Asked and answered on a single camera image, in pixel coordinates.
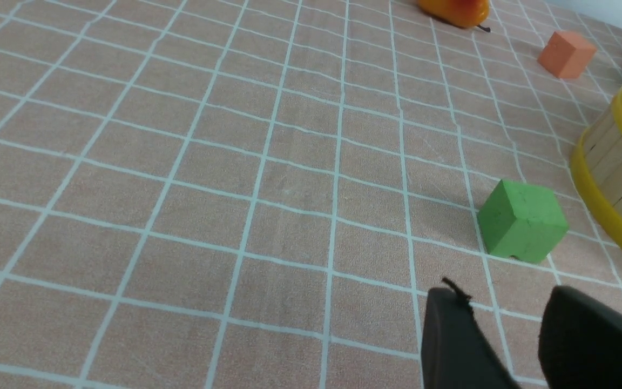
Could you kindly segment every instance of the green foam cube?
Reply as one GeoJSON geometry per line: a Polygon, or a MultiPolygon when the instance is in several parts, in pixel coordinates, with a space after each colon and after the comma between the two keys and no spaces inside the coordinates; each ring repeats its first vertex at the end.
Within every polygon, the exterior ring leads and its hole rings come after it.
{"type": "Polygon", "coordinates": [[[568,231],[563,210],[548,188],[501,180],[477,214],[492,256],[540,263],[568,231]]]}

